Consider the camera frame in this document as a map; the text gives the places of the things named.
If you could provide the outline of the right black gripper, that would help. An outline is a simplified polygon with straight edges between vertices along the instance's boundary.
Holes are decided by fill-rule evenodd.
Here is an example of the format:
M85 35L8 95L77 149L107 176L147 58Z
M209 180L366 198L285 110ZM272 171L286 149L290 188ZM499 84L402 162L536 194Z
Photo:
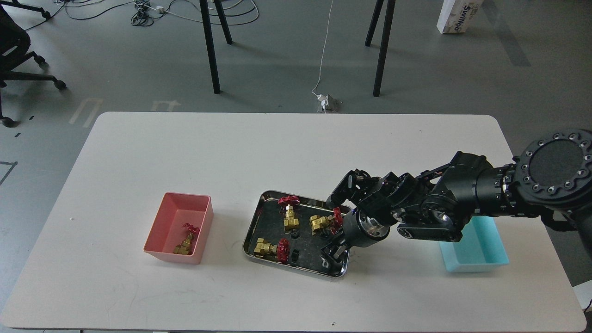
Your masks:
M343 217L343 237L334 237L322 248L324 255L331 259L332 267L345 267L349 248L368 248L390 234L390 227L378 223L360 210L349 211Z

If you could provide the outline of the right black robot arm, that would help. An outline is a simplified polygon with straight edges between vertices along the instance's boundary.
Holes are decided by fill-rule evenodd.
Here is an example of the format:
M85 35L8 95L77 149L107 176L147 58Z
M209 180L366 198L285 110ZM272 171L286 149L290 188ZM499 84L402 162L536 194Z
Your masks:
M387 238L459 242L474 216L539 217L548 228L575 230L591 253L591 132L554 131L533 141L511 164L494 167L483 155L458 151L448 164L418 176L372 177L349 171L326 201L355 205L322 249L335 263L353 247Z

